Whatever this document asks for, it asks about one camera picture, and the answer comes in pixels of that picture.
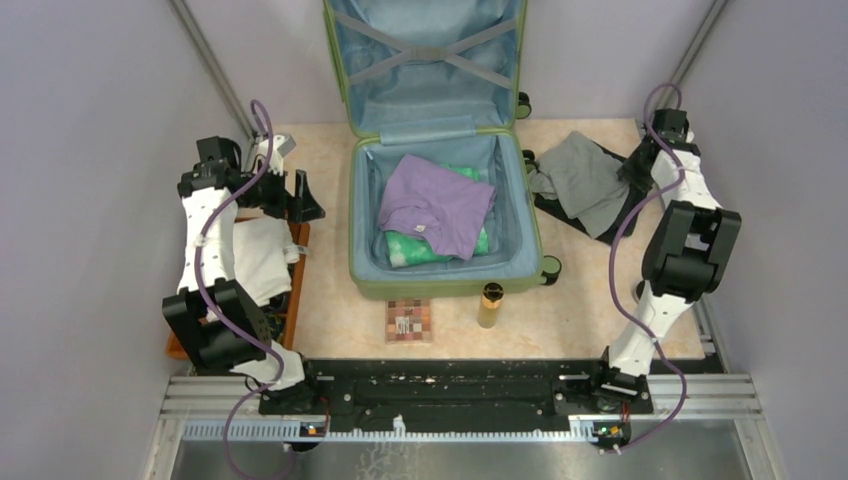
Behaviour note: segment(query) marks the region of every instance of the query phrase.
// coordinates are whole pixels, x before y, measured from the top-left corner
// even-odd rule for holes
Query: white cloth
[[[256,305],[263,307],[272,297],[291,291],[288,264],[297,263],[300,254],[284,220],[260,217],[236,222],[233,256],[236,280]],[[214,318],[209,312],[208,319]]]

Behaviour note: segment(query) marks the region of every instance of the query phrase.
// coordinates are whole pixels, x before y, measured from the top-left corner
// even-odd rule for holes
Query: bottle
[[[477,313],[477,324],[483,328],[492,328],[498,321],[498,311],[503,301],[503,287],[497,283],[488,283],[483,287],[480,297],[480,311]]]

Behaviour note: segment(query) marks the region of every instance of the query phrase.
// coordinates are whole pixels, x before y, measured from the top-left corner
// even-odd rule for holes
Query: beige countertop
[[[609,247],[536,210],[544,253],[563,263],[559,281],[504,298],[497,325],[476,323],[479,297],[433,299],[433,341],[386,344],[386,304],[363,298],[348,271],[350,162],[356,137],[347,124],[280,125],[297,148],[286,169],[308,172],[309,186],[327,211],[312,222],[309,255],[294,348],[310,358],[595,358],[626,326],[607,286]],[[522,120],[522,148],[540,155],[579,130],[627,156],[639,143],[632,119]],[[632,237],[622,241],[617,262],[618,292],[636,307],[631,290],[640,279],[642,253],[662,215],[657,202],[640,214]],[[691,312],[663,342],[671,358],[703,358]]]

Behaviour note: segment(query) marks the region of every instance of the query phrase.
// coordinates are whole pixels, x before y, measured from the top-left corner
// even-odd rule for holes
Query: purple shirt
[[[438,255],[470,260],[495,202],[495,187],[414,155],[401,159],[386,183],[377,221],[423,238]]]

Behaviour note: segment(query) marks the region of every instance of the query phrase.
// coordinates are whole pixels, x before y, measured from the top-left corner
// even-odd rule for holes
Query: open suitcase
[[[518,139],[524,0],[325,0],[333,65],[353,132],[350,274],[371,299],[507,293],[540,283],[542,249]],[[497,188],[486,255],[392,268],[377,225],[406,154],[473,167]]]

